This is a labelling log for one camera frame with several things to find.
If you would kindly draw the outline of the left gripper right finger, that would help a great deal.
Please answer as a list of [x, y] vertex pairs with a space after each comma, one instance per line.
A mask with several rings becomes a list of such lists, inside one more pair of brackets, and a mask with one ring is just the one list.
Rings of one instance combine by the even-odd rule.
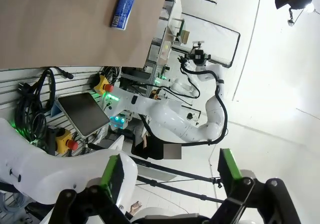
[[252, 171], [238, 168], [230, 149], [220, 149], [217, 170], [227, 198], [209, 224], [238, 224], [247, 208], [254, 208], [263, 224], [302, 224], [285, 183], [279, 178], [258, 181]]

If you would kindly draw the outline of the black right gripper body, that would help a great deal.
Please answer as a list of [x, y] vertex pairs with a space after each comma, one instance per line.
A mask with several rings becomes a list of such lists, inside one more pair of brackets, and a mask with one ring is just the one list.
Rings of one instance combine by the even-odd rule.
[[203, 49], [199, 47], [193, 47], [184, 55], [184, 57], [187, 60], [192, 60], [196, 66], [204, 66], [211, 56], [206, 54]]

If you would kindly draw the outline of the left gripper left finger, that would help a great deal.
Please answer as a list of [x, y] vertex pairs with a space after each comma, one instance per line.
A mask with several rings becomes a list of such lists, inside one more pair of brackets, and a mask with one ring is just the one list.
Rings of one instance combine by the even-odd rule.
[[111, 156], [100, 184], [80, 193], [73, 189], [60, 192], [53, 208], [53, 224], [86, 224], [91, 216], [100, 217], [102, 224], [130, 224], [116, 205], [124, 176], [120, 156]]

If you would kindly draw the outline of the blue drink can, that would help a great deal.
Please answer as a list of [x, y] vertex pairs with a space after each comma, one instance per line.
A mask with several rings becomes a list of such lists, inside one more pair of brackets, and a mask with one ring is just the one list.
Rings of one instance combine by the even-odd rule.
[[135, 0], [118, 0], [110, 27], [125, 30]]

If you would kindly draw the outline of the bare operator hand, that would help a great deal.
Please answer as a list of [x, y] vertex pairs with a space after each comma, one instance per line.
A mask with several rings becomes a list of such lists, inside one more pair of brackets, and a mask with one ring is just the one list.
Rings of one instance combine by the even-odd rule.
[[134, 215], [140, 208], [142, 207], [142, 203], [137, 201], [130, 206], [130, 213]]

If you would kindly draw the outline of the small cardboard box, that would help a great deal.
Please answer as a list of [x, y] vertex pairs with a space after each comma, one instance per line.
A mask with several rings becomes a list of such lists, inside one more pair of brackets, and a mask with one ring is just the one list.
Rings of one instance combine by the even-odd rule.
[[189, 31], [182, 30], [181, 35], [180, 35], [180, 43], [186, 45], [189, 39]]

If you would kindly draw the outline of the black framed white panel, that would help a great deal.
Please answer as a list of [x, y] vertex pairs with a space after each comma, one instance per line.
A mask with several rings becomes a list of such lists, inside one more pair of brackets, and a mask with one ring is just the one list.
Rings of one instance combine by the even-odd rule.
[[239, 32], [186, 13], [181, 17], [185, 21], [185, 30], [190, 33], [186, 48], [190, 49], [194, 42], [202, 41], [202, 49], [211, 55], [215, 63], [226, 68], [233, 65], [241, 38]]

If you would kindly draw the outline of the seated person in black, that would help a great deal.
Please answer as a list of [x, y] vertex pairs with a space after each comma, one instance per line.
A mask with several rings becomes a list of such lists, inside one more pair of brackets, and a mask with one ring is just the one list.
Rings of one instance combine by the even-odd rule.
[[156, 136], [144, 135], [140, 142], [133, 143], [131, 154], [143, 159], [180, 160], [182, 159], [182, 145], [165, 142]]

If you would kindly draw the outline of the yellow emergency stop button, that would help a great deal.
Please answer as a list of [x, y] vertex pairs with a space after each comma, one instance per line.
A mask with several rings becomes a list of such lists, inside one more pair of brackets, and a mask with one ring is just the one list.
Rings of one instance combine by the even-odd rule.
[[67, 151], [75, 151], [78, 148], [78, 143], [73, 140], [69, 130], [60, 128], [55, 136], [56, 151], [59, 154], [65, 154]]
[[112, 92], [114, 86], [108, 82], [105, 76], [99, 75], [97, 83], [94, 84], [93, 89], [96, 93], [103, 95], [105, 93]]

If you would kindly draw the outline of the grey tablet computer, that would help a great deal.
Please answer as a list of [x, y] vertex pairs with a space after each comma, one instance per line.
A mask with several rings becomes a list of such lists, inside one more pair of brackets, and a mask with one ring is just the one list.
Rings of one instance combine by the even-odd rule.
[[81, 137], [89, 137], [110, 122], [88, 92], [60, 95], [56, 103]]

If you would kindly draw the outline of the metal frame workstation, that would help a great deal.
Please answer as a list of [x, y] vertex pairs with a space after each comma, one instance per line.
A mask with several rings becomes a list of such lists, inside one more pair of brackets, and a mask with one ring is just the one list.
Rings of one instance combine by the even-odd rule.
[[168, 18], [159, 17], [161, 21], [167, 22], [167, 26], [163, 31], [161, 38], [153, 38], [150, 49], [145, 62], [146, 67], [152, 68], [149, 78], [146, 80], [148, 84], [154, 84], [156, 77], [162, 72], [163, 67], [168, 63], [170, 51], [174, 44], [179, 43], [184, 20], [182, 15], [181, 0], [172, 0], [172, 6], [168, 7]]

